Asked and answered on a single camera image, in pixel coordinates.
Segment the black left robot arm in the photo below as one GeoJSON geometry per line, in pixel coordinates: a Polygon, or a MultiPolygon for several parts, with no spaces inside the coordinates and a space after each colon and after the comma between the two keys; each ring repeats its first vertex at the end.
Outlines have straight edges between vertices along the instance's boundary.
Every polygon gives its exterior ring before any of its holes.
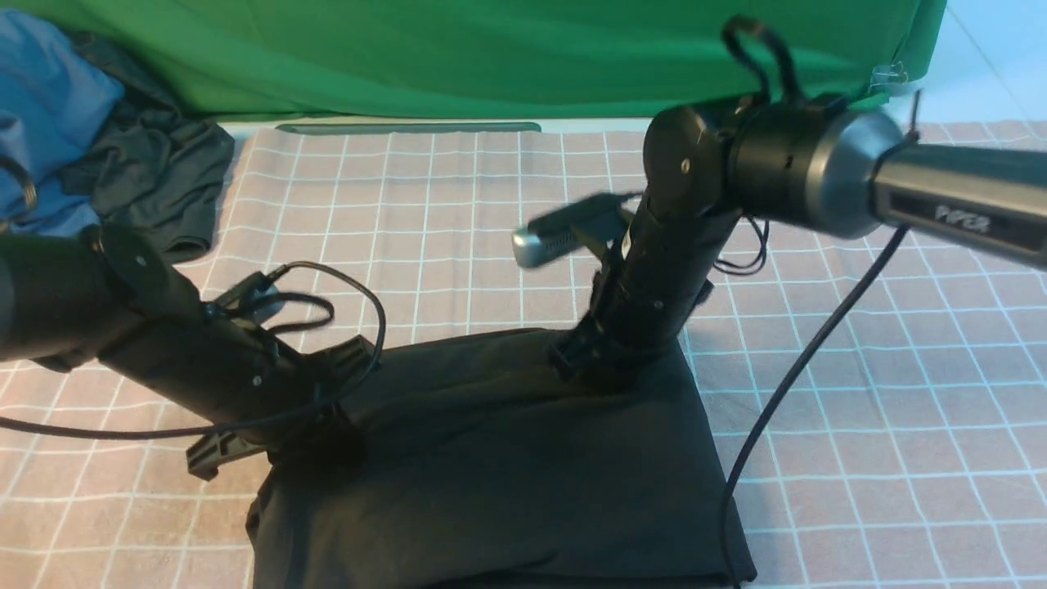
{"type": "Polygon", "coordinates": [[[86,362],[183,407],[206,426],[168,431],[86,431],[5,418],[12,431],[91,440],[195,437],[188,474],[210,481],[221,466],[266,454],[272,465],[356,467],[362,432],[343,400],[379,365],[386,329],[376,295],[342,272],[308,260],[254,272],[211,301],[136,232],[92,225],[77,237],[2,237],[1,352],[68,373],[86,362]],[[303,353],[285,333],[321,329],[328,300],[283,291],[296,268],[344,281],[377,311],[376,342],[361,335],[303,353]]]}

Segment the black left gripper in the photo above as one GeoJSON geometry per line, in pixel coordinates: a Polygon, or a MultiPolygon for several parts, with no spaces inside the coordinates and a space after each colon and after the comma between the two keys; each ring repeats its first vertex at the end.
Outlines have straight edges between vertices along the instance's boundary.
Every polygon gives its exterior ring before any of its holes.
{"type": "Polygon", "coordinates": [[[374,372],[379,354],[365,336],[357,335],[306,355],[306,366],[322,377],[321,392],[337,395],[336,402],[315,411],[298,431],[279,443],[251,443],[238,432],[205,434],[186,450],[187,473],[211,481],[222,466],[255,455],[266,456],[272,467],[291,470],[356,469],[366,461],[366,441],[348,418],[343,398],[374,372]]]}

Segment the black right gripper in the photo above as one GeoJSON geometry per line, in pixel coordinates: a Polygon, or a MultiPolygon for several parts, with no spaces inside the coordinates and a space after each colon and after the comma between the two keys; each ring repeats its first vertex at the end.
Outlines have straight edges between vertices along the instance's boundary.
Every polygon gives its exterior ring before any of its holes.
{"type": "Polygon", "coordinates": [[[574,329],[558,333],[547,348],[547,361],[564,383],[591,390],[626,390],[680,353],[677,342],[650,349],[626,346],[599,329],[595,318],[584,316],[574,329]]]}

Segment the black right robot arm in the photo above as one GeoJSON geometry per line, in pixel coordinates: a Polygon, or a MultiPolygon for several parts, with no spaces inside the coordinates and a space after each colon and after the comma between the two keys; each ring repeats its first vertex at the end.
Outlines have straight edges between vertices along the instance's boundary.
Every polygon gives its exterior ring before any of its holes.
{"type": "Polygon", "coordinates": [[[744,218],[844,240],[889,225],[1045,268],[1044,153],[920,144],[879,110],[808,97],[788,45],[751,16],[732,16],[721,40],[759,89],[659,112],[636,211],[631,194],[597,192],[514,235],[524,268],[579,249],[601,262],[587,312],[550,348],[562,378],[670,348],[744,218]]]}

